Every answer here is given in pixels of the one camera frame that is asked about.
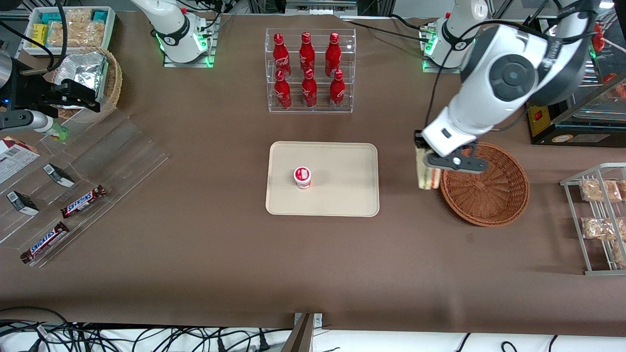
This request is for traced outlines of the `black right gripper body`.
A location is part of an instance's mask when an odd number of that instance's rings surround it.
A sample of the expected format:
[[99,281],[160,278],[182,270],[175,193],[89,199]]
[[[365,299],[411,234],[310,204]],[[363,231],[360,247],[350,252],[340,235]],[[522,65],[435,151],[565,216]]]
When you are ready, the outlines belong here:
[[7,108],[13,103],[15,109],[28,109],[31,106],[48,106],[57,103],[53,84],[40,76],[11,76],[6,73],[0,78],[0,104]]

